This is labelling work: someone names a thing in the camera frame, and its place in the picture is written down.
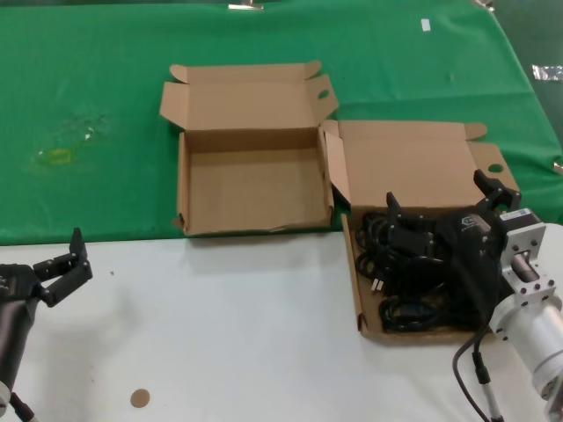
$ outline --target table surface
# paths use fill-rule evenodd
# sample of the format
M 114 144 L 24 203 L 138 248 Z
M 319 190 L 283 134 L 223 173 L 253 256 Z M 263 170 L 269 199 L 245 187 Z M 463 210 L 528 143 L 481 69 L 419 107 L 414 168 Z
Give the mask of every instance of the table surface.
M 563 275 L 563 228 L 540 259 Z M 65 245 L 0 249 L 32 264 Z M 477 422 L 459 345 L 361 337 L 341 233 L 88 244 L 94 279 L 38 309 L 15 390 L 42 422 Z M 483 348 L 505 420 L 543 420 L 510 344 Z M 469 355 L 464 378 L 484 403 Z M 151 400 L 134 409 L 130 395 Z M 7 422 L 17 419 L 10 412 Z
M 563 220 L 557 137 L 498 22 L 467 0 L 3 8 L 0 51 L 0 244 L 76 226 L 90 241 L 181 236 L 178 131 L 158 116 L 173 63 L 319 59 L 338 119 L 483 122 L 525 205 Z

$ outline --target white table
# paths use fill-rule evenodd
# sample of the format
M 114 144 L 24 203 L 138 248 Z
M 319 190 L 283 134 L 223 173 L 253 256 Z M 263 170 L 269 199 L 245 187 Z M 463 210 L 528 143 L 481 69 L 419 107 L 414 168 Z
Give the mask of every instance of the white table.
M 559 257 L 545 258 L 562 244 L 551 226 L 543 265 L 555 279 Z M 33 264 L 66 248 L 5 247 L 0 261 Z M 40 306 L 19 370 L 15 391 L 41 422 L 479 420 L 451 372 L 459 345 L 381 346 L 356 332 L 340 233 L 88 251 L 94 279 Z M 543 420 L 510 345 L 489 342 L 484 355 L 505 420 Z M 469 353 L 461 368 L 484 406 Z M 151 400 L 135 409 L 140 388 Z M 4 420 L 17 421 L 11 410 Z

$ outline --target box lid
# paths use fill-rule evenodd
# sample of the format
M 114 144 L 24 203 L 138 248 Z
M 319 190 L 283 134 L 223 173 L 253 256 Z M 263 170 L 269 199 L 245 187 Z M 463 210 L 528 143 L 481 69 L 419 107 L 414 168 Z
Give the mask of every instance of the box lid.
M 170 67 L 160 114 L 186 130 L 315 127 L 338 108 L 319 61 Z
M 478 167 L 508 168 L 496 146 L 467 142 L 486 134 L 481 124 L 327 120 L 323 129 L 331 181 L 352 207 L 386 207 L 388 192 L 406 208 L 466 207 L 483 197 Z M 509 171 L 492 176 L 515 186 Z

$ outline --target power cord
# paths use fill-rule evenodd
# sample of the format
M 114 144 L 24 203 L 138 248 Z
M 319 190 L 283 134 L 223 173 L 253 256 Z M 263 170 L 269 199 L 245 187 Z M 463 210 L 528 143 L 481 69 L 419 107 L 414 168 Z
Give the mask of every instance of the power cord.
M 459 348 L 459 350 L 457 350 L 456 354 L 454 355 L 454 359 L 451 362 L 451 366 L 454 371 L 454 376 L 456 377 L 457 383 L 459 384 L 459 388 L 463 391 L 465 398 L 470 403 L 470 405 L 473 406 L 473 409 L 475 409 L 475 411 L 479 414 L 481 419 L 483 419 L 483 422 L 493 422 L 493 421 L 489 420 L 486 414 L 483 413 L 483 411 L 479 408 L 477 403 L 475 403 L 475 400 L 473 400 L 472 395 L 465 387 L 464 380 L 462 380 L 461 375 L 459 374 L 458 363 L 461 355 L 464 354 L 471 346 L 476 344 L 477 341 L 480 341 L 480 339 L 483 338 L 483 336 L 486 334 L 489 326 L 488 324 L 489 319 L 485 320 L 483 324 L 480 326 L 480 328 L 475 332 L 475 334 L 473 334 L 472 337 L 469 340 L 467 340 Z
M 10 405 L 14 408 L 16 416 L 22 422 L 39 422 L 30 407 L 22 402 L 16 393 L 11 393 Z
M 481 384 L 481 387 L 483 388 L 483 393 L 485 394 L 485 399 L 489 406 L 491 422 L 504 422 L 504 418 L 502 417 L 501 411 L 499 410 L 499 405 L 496 403 L 496 399 L 494 398 L 489 371 L 486 369 L 485 362 L 483 361 L 483 357 L 481 356 L 481 352 L 479 351 L 482 339 L 482 337 L 479 338 L 473 346 L 472 357 L 473 364 L 475 365 L 475 375 L 477 376 L 479 384 Z
M 428 222 L 416 216 L 402 218 L 402 227 L 426 233 Z M 444 260 L 446 251 L 434 244 L 431 257 L 419 256 L 393 243 L 388 215 L 366 213 L 355 241 L 362 250 L 355 260 L 356 271 L 377 281 L 385 299 L 379 305 L 384 329 L 413 332 L 436 326 L 475 330 L 479 320 L 474 306 L 460 291 L 460 283 Z

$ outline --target empty cardboard box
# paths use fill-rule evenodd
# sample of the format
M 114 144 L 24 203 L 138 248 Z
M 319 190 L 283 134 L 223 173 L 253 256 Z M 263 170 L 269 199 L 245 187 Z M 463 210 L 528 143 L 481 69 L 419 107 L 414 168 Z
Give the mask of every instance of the empty cardboard box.
M 179 138 L 178 215 L 187 235 L 325 227 L 333 215 L 325 138 L 336 108 L 320 62 L 171 66 L 160 113 Z

